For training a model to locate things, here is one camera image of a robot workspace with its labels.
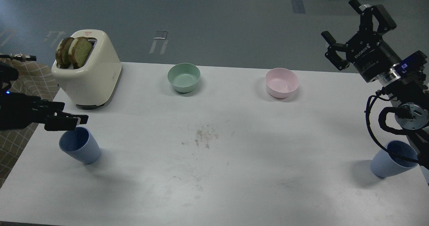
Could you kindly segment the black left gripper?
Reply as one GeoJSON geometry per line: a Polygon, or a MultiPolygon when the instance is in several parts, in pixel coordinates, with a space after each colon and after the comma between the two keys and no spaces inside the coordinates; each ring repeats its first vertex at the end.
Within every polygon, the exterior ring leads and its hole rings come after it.
{"type": "MultiPolygon", "coordinates": [[[[0,129],[23,129],[31,123],[43,123],[47,113],[62,113],[64,102],[48,101],[38,96],[5,94],[1,96],[0,129]]],[[[88,115],[52,115],[44,125],[46,131],[74,131],[87,124],[88,115]]]]}

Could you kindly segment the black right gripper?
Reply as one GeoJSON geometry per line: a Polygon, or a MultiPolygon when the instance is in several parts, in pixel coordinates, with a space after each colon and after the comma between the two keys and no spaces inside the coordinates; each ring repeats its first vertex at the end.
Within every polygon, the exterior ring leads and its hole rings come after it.
{"type": "Polygon", "coordinates": [[[339,71],[352,63],[366,82],[372,82],[402,61],[382,38],[397,24],[381,4],[371,6],[358,0],[349,0],[348,4],[360,15],[359,30],[346,44],[337,43],[330,32],[323,31],[321,36],[328,43],[325,58],[339,71]],[[345,53],[346,59],[338,52],[345,53]]]}

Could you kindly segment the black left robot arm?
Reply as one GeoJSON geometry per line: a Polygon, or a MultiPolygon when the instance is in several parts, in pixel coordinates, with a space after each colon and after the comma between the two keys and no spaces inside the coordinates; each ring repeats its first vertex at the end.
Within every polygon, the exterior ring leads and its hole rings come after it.
{"type": "Polygon", "coordinates": [[[17,69],[1,62],[0,129],[24,129],[31,123],[44,124],[46,131],[73,131],[81,124],[87,124],[88,115],[74,115],[64,112],[65,103],[48,101],[38,96],[28,96],[10,91],[12,82],[17,81],[17,69]]]}

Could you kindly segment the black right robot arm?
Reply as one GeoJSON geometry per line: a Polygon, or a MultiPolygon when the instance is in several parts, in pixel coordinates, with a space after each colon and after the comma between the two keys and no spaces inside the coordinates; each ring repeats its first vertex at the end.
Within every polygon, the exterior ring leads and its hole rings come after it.
{"type": "Polygon", "coordinates": [[[321,33],[328,47],[325,57],[342,71],[352,64],[366,82],[379,81],[382,89],[370,96],[366,106],[366,126],[373,141],[385,152],[407,162],[428,168],[428,87],[424,84],[427,56],[420,50],[401,59],[383,35],[397,25],[383,5],[361,4],[349,0],[360,16],[359,29],[345,44],[338,43],[328,31],[321,33]],[[392,106],[383,108],[378,116],[382,130],[404,135],[417,148],[412,159],[385,148],[371,129],[371,109],[381,95],[388,96],[392,106]]]}

